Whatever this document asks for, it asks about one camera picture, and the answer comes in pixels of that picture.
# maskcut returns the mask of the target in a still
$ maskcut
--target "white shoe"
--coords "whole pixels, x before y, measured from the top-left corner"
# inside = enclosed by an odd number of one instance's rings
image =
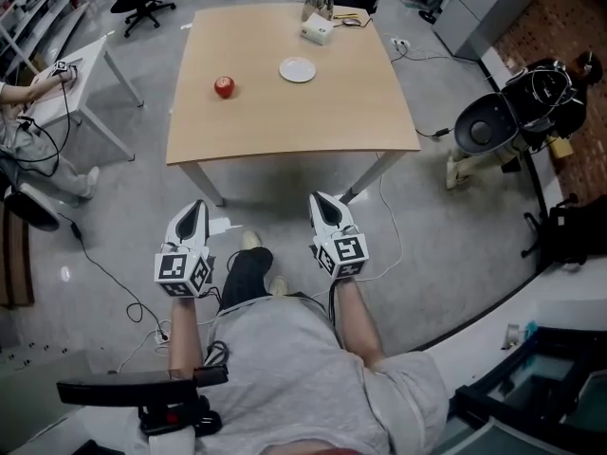
[[[274,277],[269,284],[269,294],[275,297],[288,295],[288,283],[283,277]]]
[[[262,245],[262,240],[259,239],[259,235],[251,229],[245,229],[243,231],[243,240],[241,249],[254,249]]]
[[[83,199],[91,199],[97,191],[97,185],[99,184],[99,167],[93,167],[86,176],[86,184],[88,185],[88,194],[83,195]]]
[[[452,191],[457,186],[462,185],[467,180],[468,180],[467,177],[458,176],[457,165],[455,162],[453,162],[453,157],[449,156],[449,158],[447,159],[447,177],[446,177],[447,190]]]

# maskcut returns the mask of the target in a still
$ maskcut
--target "person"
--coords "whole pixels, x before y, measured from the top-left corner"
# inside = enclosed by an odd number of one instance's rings
[[[570,137],[586,120],[588,88],[602,77],[602,63],[592,51],[582,52],[569,65],[542,59],[524,68],[502,90],[521,132],[487,154],[471,156],[458,148],[451,151],[447,189],[483,170],[504,166],[529,148],[539,150],[548,137]]]
[[[229,381],[200,390],[223,427],[198,438],[196,452],[377,455],[391,453],[394,444],[407,455],[429,452],[448,411],[432,358],[421,352],[386,357],[354,280],[337,285],[342,349],[319,303],[289,295],[283,277],[266,291],[271,265],[272,254],[246,230],[209,335],[209,345],[221,340],[228,348]],[[190,373],[202,365],[194,301],[175,299],[170,369]],[[379,407],[370,391],[387,403]],[[388,410],[401,413],[390,434],[376,418]],[[148,453],[139,430],[136,439],[126,451]]]
[[[36,128],[33,125],[26,129],[17,120],[24,104],[36,101],[56,86],[74,79],[76,71],[68,68],[57,76],[30,86],[0,82],[0,168],[12,183],[34,181],[45,192],[56,194],[59,190],[66,192],[70,199],[90,199],[95,194],[100,175],[98,167],[93,167],[88,174],[78,174],[65,157],[59,154],[57,158],[57,151],[49,141],[34,133]]]

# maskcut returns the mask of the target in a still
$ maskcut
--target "wooden table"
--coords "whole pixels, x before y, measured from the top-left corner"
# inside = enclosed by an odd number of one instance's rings
[[[336,13],[362,9],[336,7]],[[213,201],[224,200],[198,162],[250,155],[377,151],[383,156],[342,197],[348,203],[419,141],[400,84],[377,31],[337,27],[329,45],[300,36],[302,4],[246,5],[199,11],[181,62],[167,146]],[[288,82],[281,61],[305,57],[317,69]],[[236,82],[228,100],[213,84]]]
[[[101,65],[105,61],[118,82],[124,87],[133,104],[139,107],[143,106],[143,99],[137,89],[125,78],[120,70],[114,57],[114,52],[107,44],[107,37],[102,37],[98,41],[78,49],[68,56],[62,57],[61,60],[68,64],[75,64],[79,72],[74,86],[65,94],[67,107],[69,108],[69,117],[72,119],[80,118],[103,139],[118,147],[127,160],[133,160],[135,153],[120,138],[114,135],[86,104],[88,95],[94,88],[94,75],[101,71]],[[51,70],[52,66],[47,67],[34,78],[34,82],[45,80]],[[34,118],[36,123],[43,128],[66,119],[67,113],[64,95],[60,94],[50,100],[35,102],[28,110],[27,115]]]

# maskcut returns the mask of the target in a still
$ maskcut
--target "shelf unit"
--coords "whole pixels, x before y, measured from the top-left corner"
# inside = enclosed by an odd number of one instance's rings
[[[73,2],[12,0],[0,15],[0,76],[4,81],[16,81],[22,63],[35,75],[56,61],[91,6],[90,0],[77,0],[77,6]]]

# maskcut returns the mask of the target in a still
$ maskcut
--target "red apple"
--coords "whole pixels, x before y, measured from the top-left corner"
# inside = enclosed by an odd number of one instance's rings
[[[229,98],[234,92],[234,80],[228,76],[222,76],[215,81],[215,93],[221,96],[224,100]]]

